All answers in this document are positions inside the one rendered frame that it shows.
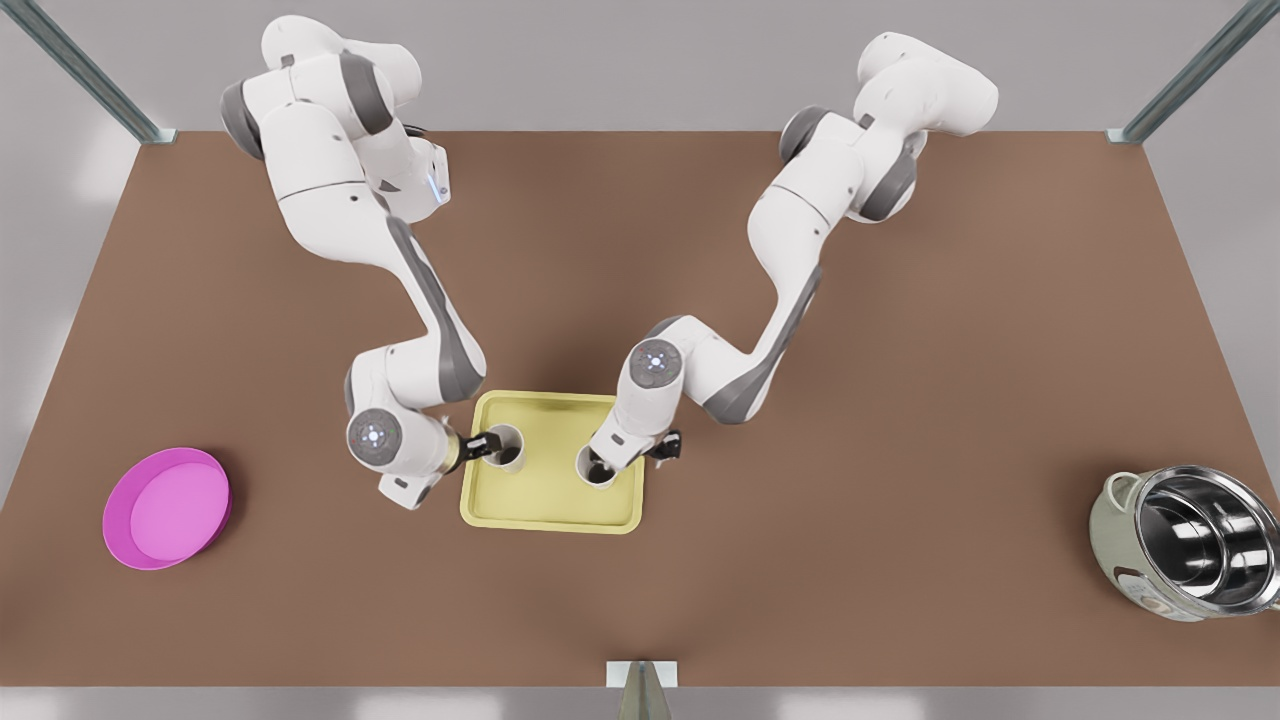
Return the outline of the silver frame post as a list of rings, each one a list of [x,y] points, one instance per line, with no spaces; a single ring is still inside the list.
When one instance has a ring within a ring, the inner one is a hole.
[[[677,685],[676,661],[605,662],[605,687],[622,691],[617,720],[671,720],[666,691]]]
[[[35,0],[0,0],[0,9],[140,143],[177,140],[175,129],[152,122]]]
[[[1247,0],[1204,46],[1123,127],[1108,128],[1115,145],[1142,145],[1196,95],[1267,23],[1280,15],[1280,0]]]

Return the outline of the white cup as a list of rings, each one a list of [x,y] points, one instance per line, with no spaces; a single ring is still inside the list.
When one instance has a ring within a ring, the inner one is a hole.
[[[617,477],[617,470],[604,462],[589,445],[580,448],[573,466],[579,478],[596,489],[609,487]]]
[[[490,452],[483,461],[493,468],[499,468],[508,474],[518,473],[524,469],[525,438],[522,432],[511,424],[495,424],[485,430],[490,436]]]

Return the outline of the yellow tray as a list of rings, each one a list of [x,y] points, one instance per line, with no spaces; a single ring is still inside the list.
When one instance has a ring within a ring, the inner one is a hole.
[[[472,527],[622,536],[643,518],[644,469],[635,462],[608,486],[581,477],[585,448],[613,397],[492,389],[474,409],[475,434],[511,425],[524,437],[515,471],[488,459],[463,471],[460,514]]]

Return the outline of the pink bowl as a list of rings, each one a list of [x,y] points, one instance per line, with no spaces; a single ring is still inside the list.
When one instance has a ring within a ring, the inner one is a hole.
[[[230,482],[212,455],[165,448],[140,460],[111,489],[102,511],[102,541],[127,568],[173,568],[221,534],[232,501]]]

